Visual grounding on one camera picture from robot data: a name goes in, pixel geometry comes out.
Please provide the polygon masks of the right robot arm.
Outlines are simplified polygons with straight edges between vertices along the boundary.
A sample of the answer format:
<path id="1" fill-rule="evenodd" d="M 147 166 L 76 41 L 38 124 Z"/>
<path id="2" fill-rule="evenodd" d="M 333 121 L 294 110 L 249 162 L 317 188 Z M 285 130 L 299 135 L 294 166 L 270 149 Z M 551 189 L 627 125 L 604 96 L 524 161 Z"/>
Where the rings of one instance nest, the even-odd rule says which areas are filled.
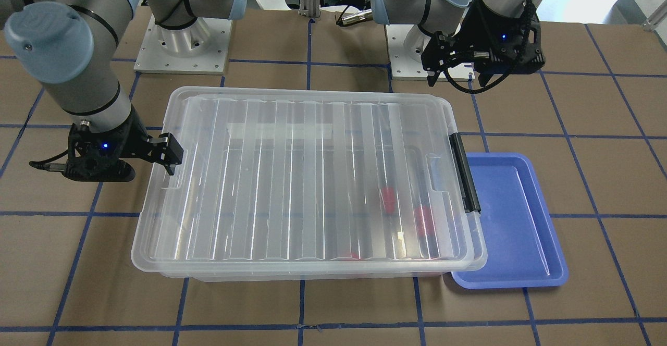
<path id="1" fill-rule="evenodd" d="M 224 55 L 209 20 L 241 20 L 248 0 L 147 0 L 149 44 L 163 59 L 193 64 Z M 129 182 L 128 159 L 169 175 L 184 150 L 169 132 L 150 135 L 110 67 L 140 0 L 2 0 L 5 41 L 71 120 L 66 149 L 29 165 L 80 182 Z"/>

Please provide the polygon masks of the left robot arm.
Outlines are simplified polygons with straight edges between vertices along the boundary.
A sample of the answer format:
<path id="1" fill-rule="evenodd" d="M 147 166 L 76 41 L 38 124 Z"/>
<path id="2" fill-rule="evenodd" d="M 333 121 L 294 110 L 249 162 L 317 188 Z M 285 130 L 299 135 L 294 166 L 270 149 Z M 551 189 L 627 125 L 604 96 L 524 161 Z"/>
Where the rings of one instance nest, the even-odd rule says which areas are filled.
<path id="1" fill-rule="evenodd" d="M 537 7 L 541 0 L 370 0 L 378 24 L 407 24 L 424 46 L 417 54 L 429 87 L 440 76 L 460 92 L 482 93 L 510 75 L 546 64 Z"/>

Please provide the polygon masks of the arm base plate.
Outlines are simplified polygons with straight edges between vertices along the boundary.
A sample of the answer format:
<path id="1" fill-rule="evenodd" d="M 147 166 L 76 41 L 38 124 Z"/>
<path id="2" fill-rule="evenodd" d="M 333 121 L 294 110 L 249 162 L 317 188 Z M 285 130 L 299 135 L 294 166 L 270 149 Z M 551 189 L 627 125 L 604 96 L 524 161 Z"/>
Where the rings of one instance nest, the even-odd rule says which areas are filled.
<path id="1" fill-rule="evenodd" d="M 425 80 L 421 53 L 429 38 L 415 24 L 385 26 L 391 75 L 396 80 Z"/>
<path id="2" fill-rule="evenodd" d="M 199 18 L 192 26 L 171 31 L 150 18 L 134 70 L 155 75 L 223 75 L 233 22 Z"/>

